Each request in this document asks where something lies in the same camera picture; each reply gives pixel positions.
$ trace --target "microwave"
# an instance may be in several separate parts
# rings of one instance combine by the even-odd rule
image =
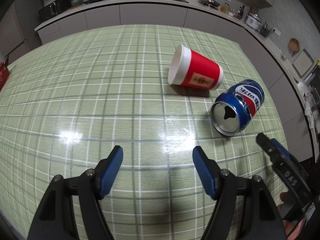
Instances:
[[[49,20],[56,15],[71,8],[71,0],[55,0],[39,10],[41,22]]]

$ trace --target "white rice cooker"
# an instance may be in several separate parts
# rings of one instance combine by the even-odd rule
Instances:
[[[256,13],[249,13],[245,23],[254,30],[258,30],[261,25],[261,17]]]

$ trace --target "red paper cup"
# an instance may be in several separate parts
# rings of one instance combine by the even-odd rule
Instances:
[[[223,69],[217,63],[181,44],[176,48],[168,75],[170,85],[215,90],[222,78]]]

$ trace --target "blue pepsi can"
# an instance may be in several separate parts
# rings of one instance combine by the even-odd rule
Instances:
[[[245,79],[217,97],[210,110],[213,126],[231,136],[241,132],[264,102],[262,87]]]

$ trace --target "table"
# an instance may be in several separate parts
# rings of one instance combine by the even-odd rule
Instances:
[[[168,85],[178,44],[223,67],[217,90]],[[117,240],[201,237],[214,201],[194,168],[195,145],[237,176],[259,174],[280,201],[285,186],[255,136],[264,132],[286,147],[283,128],[262,79],[235,42],[172,26],[105,27],[41,46],[9,69],[0,93],[0,210],[25,237],[52,177],[80,175],[114,145],[123,147],[124,161],[101,206]],[[208,111],[245,78],[262,86],[265,102],[244,131],[223,138]],[[77,198],[74,203],[85,239]],[[239,219],[236,211],[230,239]]]

